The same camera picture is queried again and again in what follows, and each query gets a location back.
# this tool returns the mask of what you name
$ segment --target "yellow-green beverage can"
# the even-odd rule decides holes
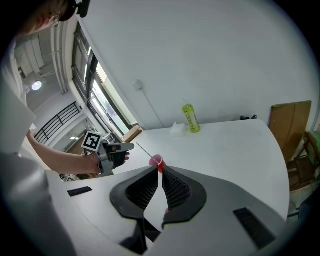
[[[189,124],[189,129],[192,133],[197,133],[200,131],[200,125],[198,124],[196,114],[195,114],[195,109],[194,106],[191,104],[184,105],[182,107],[182,112],[184,113],[188,124]]]

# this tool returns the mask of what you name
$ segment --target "ceiling light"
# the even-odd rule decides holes
[[[34,82],[34,84],[32,85],[32,90],[34,91],[38,91],[42,86],[42,82],[40,81],[36,81]]]

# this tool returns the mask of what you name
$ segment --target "white table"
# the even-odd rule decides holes
[[[151,155],[160,154],[174,166],[233,182],[287,219],[290,188],[288,172],[280,147],[264,122],[258,119],[201,125],[198,133],[171,137],[170,129],[143,131],[132,143],[130,160],[114,170],[128,172],[149,164]],[[145,210],[146,219],[157,229],[167,208],[159,187]]]

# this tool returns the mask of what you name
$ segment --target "person's arm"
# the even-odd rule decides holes
[[[29,131],[26,136],[42,161],[58,174],[99,174],[99,158],[95,153],[76,155],[59,152],[39,142]]]

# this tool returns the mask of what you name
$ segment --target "red cup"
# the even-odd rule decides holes
[[[163,168],[166,166],[166,163],[163,159],[163,157],[160,154],[156,154],[153,156],[153,158],[149,161],[150,166],[158,166],[159,173],[163,173]]]

